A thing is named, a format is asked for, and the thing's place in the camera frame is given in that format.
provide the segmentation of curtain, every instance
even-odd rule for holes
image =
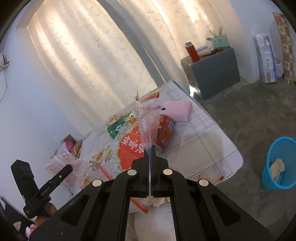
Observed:
[[[211,0],[118,2],[170,79],[188,90],[181,67],[181,59],[188,55],[185,43],[200,47],[210,29],[222,26]],[[45,0],[28,30],[48,71],[94,125],[134,101],[137,90],[144,95],[157,87],[124,33],[96,0]]]
[[[172,80],[188,89],[181,59],[185,43],[196,48],[212,37],[209,30],[223,27],[212,0],[119,0],[137,22]]]
[[[157,86],[96,0],[45,0],[28,25],[34,47],[65,95],[94,124]]]

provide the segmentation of wire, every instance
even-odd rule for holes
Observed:
[[[5,93],[6,93],[6,91],[7,91],[7,88],[8,88],[7,80],[6,80],[6,72],[5,72],[5,69],[4,69],[4,75],[5,75],[5,85],[6,85],[6,89],[5,89],[5,91],[4,91],[4,95],[2,96],[2,98],[1,98],[1,100],[0,100],[0,103],[1,103],[1,101],[3,100],[3,98],[4,98],[4,96],[5,96]]]

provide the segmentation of red bottle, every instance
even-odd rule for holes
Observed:
[[[191,42],[185,43],[185,48],[186,48],[192,62],[196,62],[196,61],[200,60],[200,57],[198,56],[196,49]]]

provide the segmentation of blue trash bin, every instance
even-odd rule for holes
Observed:
[[[270,166],[276,158],[281,158],[285,170],[281,172],[278,182],[270,173]],[[261,175],[262,186],[267,190],[289,189],[296,184],[296,141],[290,137],[280,137],[270,146],[266,164]]]

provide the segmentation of round metal bolt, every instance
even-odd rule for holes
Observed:
[[[165,175],[171,175],[173,173],[173,171],[171,169],[164,169],[163,170],[163,174]]]
[[[130,169],[130,170],[128,170],[128,174],[129,174],[130,176],[134,176],[134,175],[137,174],[137,171],[134,170],[134,169]]]
[[[102,181],[100,179],[93,180],[93,186],[98,187],[102,185]]]
[[[206,187],[207,185],[209,185],[209,182],[208,182],[208,180],[206,180],[206,179],[201,179],[201,180],[199,181],[199,184],[200,184],[201,186],[203,186],[203,187]]]

